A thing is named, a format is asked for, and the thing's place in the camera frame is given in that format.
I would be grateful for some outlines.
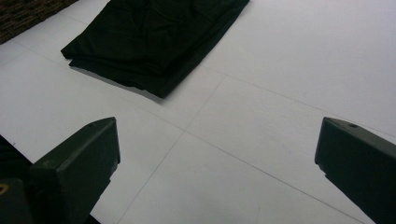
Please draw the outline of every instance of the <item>floor tile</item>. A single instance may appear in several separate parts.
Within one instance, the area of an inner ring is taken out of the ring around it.
[[[395,15],[389,0],[251,1],[204,65],[396,136]]]
[[[226,78],[187,129],[242,161],[369,223],[314,163],[322,111]]]
[[[70,21],[62,30],[53,34],[52,38],[35,45],[32,47],[32,50],[47,59],[68,68],[71,61],[64,58],[61,53],[61,49],[66,47],[68,43],[80,35],[85,28],[87,28],[87,24],[79,21]]]
[[[31,49],[47,39],[54,38],[53,35],[56,35],[58,31],[62,31],[70,21],[72,20],[63,15],[55,14],[22,34],[15,36],[12,40]]]
[[[120,224],[359,223],[186,133]]]
[[[102,11],[106,3],[106,0],[79,0],[60,13],[74,20],[89,24]]]
[[[13,62],[0,75],[0,134],[29,160],[92,121],[117,119],[121,164],[92,211],[101,223],[117,223],[182,131],[31,51]]]
[[[106,88],[177,127],[185,129],[223,78],[223,74],[198,66],[165,99],[115,83],[107,85]]]
[[[26,51],[25,47],[8,40],[8,42],[0,45],[0,66],[11,61],[24,51]]]

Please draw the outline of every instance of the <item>folded black cloth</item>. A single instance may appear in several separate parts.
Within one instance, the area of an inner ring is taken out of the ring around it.
[[[165,97],[248,0],[111,0],[64,49],[70,66]]]

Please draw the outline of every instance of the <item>dark green block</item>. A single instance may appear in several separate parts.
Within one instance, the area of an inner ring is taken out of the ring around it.
[[[18,178],[26,182],[30,178],[31,165],[31,162],[0,135],[0,179]]]
[[[325,118],[315,163],[375,223],[396,223],[395,145],[355,124]]]
[[[25,186],[18,178],[0,179],[0,223],[34,224]]]
[[[84,126],[30,168],[52,223],[84,223],[120,163],[114,118]]]

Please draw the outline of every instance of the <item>white surface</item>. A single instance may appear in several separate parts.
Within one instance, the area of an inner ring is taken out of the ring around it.
[[[116,117],[106,223],[365,223],[314,164],[324,116],[396,143],[396,3],[255,0],[166,99],[67,66],[60,50],[106,1],[0,46],[0,134],[36,161]]]

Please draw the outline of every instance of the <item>dark green plastic piece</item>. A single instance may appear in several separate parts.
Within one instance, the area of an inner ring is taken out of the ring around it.
[[[315,163],[375,223],[396,223],[395,145],[353,123],[324,118]]]
[[[114,118],[90,123],[33,164],[32,181],[43,189],[51,223],[84,223],[120,163]]]

